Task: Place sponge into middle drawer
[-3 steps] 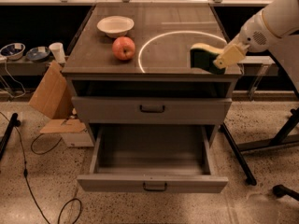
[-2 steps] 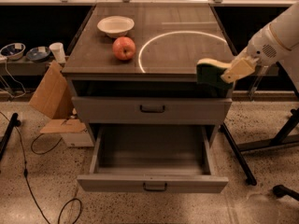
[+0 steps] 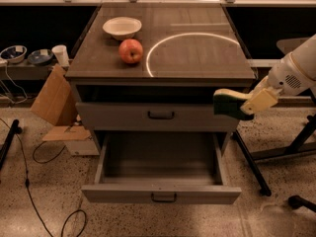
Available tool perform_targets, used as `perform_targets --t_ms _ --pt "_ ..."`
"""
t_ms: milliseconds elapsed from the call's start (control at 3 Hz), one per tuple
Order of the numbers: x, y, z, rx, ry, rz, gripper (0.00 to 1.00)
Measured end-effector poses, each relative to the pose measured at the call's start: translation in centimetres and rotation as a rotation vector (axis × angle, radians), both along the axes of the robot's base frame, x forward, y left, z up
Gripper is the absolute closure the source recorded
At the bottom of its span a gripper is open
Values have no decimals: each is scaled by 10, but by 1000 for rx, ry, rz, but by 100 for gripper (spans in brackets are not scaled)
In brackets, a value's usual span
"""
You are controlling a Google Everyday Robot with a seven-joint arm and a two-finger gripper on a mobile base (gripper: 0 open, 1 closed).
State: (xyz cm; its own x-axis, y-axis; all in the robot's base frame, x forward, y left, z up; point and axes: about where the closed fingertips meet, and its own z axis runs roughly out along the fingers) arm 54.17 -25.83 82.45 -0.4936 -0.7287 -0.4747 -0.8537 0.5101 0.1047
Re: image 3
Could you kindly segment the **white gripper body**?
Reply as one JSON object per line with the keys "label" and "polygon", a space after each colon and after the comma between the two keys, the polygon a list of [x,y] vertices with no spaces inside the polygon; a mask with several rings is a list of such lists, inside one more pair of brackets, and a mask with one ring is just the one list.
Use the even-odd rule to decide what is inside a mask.
{"label": "white gripper body", "polygon": [[283,95],[297,96],[314,86],[314,57],[288,53],[269,72],[268,82]]}

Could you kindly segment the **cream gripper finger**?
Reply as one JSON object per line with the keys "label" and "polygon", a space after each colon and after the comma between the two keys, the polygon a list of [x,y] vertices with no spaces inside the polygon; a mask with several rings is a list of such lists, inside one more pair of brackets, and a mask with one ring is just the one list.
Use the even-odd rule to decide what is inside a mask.
{"label": "cream gripper finger", "polygon": [[242,94],[245,102],[241,111],[247,115],[253,115],[274,106],[278,101],[278,90],[268,87],[254,89],[250,93]]}
{"label": "cream gripper finger", "polygon": [[250,91],[251,95],[255,95],[270,87],[268,82],[268,77],[264,77],[260,82],[256,84],[256,86]]}

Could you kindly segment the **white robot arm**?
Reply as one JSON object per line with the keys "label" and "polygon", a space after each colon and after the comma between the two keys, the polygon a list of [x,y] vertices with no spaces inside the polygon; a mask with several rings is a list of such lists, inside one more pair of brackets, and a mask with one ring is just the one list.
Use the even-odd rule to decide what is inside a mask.
{"label": "white robot arm", "polygon": [[270,69],[241,110],[253,115],[276,105],[280,96],[297,96],[315,86],[316,36],[313,36]]}

